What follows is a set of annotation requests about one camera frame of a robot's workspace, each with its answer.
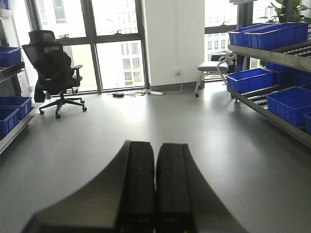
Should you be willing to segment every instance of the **power adapter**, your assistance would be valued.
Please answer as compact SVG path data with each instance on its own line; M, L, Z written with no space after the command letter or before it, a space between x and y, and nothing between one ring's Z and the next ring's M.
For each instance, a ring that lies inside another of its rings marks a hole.
M112 93L112 96L121 98L121 97L124 97L124 94L123 93Z

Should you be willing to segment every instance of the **stool leg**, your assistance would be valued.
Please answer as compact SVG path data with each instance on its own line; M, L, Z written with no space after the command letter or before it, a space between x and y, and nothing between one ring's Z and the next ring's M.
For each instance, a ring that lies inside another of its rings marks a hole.
M195 94L196 97L199 97L198 89L199 89L199 85L201 84L202 75L204 75L203 71L200 74L198 81L196 82L195 91L194 91L194 94Z

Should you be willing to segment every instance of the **gray floor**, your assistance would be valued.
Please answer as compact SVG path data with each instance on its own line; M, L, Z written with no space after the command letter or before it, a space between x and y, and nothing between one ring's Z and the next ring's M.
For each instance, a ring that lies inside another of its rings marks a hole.
M311 149L222 83L165 96L84 96L36 115L0 155L0 232L18 233L35 211L90 181L126 139L188 143L209 184L250 233L311 232Z

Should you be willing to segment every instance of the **chair backrest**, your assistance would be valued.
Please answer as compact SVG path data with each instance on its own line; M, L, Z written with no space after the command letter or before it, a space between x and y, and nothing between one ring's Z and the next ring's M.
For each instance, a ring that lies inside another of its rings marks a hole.
M62 44L58 42L35 42L23 45L31 64L38 72L37 87L51 95L71 88L71 76Z

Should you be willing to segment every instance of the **chair armrest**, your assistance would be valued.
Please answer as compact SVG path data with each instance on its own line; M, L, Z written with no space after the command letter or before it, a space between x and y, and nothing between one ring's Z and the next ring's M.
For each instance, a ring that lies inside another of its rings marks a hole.
M76 65L76 66L73 67L72 69L73 69L73 70L78 70L78 69L80 69L82 66L83 66L83 65Z

